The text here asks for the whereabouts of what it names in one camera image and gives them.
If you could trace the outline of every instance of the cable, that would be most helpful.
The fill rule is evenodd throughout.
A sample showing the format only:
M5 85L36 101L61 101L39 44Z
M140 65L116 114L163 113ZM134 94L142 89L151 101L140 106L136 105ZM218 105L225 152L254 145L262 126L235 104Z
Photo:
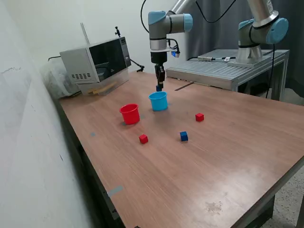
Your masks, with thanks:
M49 61L50 59L53 59L53 58L61 58L61 56L50 57L50 58L48 58L48 61Z
M171 44L170 44L171 40L174 41L175 44L176 44L174 47L170 47L170 45L171 45ZM167 41L168 41L168 43L169 43L169 47L172 48L172 49L176 49L176 53L177 53L177 54L180 54L180 47L179 47L179 44L177 43L177 41L176 41L175 39L172 39L172 38L167 38Z
M187 59L187 61L191 60L191 59L194 59L194 58L199 58L199 57L190 57L190 58ZM215 60L222 60L222 59L225 59L225 58L227 58L227 57L220 57L220 58L205 57L205 59L204 59L204 57L201 57L200 59L206 60L206 61L215 61Z
M142 71L143 71L143 69L144 69L144 66L143 66L143 65L140 65L140 64L136 63L136 62L135 62L134 60L132 60L132 59L130 59L130 61L133 62L133 63L135 63L137 66L140 67L140 69L138 69L136 72L142 72Z
M231 8L231 6L232 6L236 1L237 1L237 0L234 0L234 1L230 4L230 6L226 9L226 11L225 11L217 20L215 20L215 21L207 20L207 18L205 17L203 11L202 11L201 8L200 8L200 5L198 4L198 2L196 1L195 3L196 3L196 5L198 6L198 8L199 8L199 10L200 10L200 12L201 12L203 18L204 18L208 23L215 23L215 22L219 21L219 20L228 12L228 10Z
M197 57L190 57L190 58L187 59L187 61L188 61L188 60L191 60L191 59L194 59L194 58L197 58Z
M270 79L269 79L269 82L268 82L268 89L267 89L267 93L266 93L266 99L268 98L268 93L269 93L269 90L270 90L271 80L272 80L272 76L274 74L275 52L276 52L275 45L273 46L272 52L273 52L272 53L272 66L271 66Z
M142 21L142 26L144 27L144 29L147 31L147 33L149 33L148 29L145 27L144 23L143 23L143 6L144 4L146 3L147 0L144 0L143 1L143 4L142 4L142 8L141 8L141 21Z

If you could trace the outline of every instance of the plastic bag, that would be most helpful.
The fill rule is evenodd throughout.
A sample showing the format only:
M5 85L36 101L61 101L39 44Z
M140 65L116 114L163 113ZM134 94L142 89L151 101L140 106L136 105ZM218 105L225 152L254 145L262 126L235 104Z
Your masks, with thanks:
M54 98L71 96L80 91L76 84L72 84L61 58L52 58L42 69L47 90Z

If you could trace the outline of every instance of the small block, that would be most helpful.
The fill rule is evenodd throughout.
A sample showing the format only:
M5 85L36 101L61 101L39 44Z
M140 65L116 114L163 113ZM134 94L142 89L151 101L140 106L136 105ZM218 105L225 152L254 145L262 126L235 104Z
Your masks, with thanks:
M188 141L188 135L187 132L180 132L180 140L183 141Z
M197 122L202 122L202 121L204 120L204 114L202 114L202 113L197 113L197 114L195 115L195 119L196 119Z
M148 136L145 134L142 134L141 136L139 136L139 141L141 141L142 144L145 144L148 142Z
M162 88L159 87L159 85L156 86L156 91L160 92L162 90Z

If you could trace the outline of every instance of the red cube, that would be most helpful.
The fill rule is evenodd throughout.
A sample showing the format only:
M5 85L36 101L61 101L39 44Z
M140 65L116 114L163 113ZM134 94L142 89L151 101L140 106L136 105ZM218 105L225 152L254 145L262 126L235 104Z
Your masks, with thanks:
M148 136L145 134L142 134L141 136L139 136L139 141L141 141L142 144L145 144L148 142Z
M197 113L197 114L195 115L195 119L196 119L197 122L202 122L202 121L204 120L204 114L202 114L202 113Z

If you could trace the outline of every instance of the blue cup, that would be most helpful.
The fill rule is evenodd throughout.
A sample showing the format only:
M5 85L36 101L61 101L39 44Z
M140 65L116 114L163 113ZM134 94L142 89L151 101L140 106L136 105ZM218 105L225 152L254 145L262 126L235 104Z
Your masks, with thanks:
M168 108L167 93L155 92L149 95L153 111L162 111Z

